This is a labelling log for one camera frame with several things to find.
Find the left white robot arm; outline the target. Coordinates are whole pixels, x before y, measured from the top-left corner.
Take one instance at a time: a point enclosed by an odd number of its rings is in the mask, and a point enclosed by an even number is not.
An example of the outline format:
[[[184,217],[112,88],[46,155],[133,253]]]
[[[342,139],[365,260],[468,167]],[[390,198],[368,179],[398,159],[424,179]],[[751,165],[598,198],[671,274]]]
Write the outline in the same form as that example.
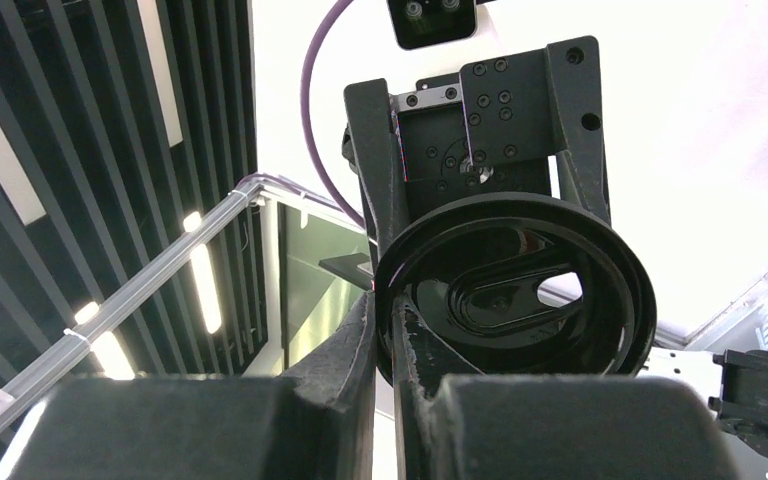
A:
[[[670,375],[768,457],[768,352],[654,349],[651,281],[611,226],[595,38],[344,102],[385,378],[432,396],[448,374]]]

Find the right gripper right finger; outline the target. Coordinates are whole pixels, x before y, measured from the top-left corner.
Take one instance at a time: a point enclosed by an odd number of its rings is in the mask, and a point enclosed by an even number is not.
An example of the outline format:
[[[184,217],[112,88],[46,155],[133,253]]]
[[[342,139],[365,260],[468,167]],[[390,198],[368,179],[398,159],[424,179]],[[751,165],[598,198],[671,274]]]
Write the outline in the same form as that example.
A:
[[[663,377],[485,375],[390,303],[402,479],[734,479],[709,411]]]

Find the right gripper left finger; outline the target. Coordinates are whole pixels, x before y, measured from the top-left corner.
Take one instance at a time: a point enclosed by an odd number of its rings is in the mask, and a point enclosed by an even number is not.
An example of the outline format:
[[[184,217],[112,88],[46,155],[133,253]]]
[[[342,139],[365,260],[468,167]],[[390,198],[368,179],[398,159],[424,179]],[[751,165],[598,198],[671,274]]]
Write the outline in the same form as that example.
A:
[[[80,378],[27,414],[0,479],[368,479],[374,299],[275,377]]]

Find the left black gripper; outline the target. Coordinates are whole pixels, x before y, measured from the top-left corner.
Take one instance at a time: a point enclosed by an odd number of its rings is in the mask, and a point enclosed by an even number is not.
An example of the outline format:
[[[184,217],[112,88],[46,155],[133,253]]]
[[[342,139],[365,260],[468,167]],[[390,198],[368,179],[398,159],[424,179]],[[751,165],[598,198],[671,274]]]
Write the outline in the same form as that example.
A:
[[[611,257],[600,45],[593,36],[477,60],[390,92],[347,86],[344,151],[356,168],[374,260],[420,218],[473,196],[560,197],[539,216],[579,254]]]

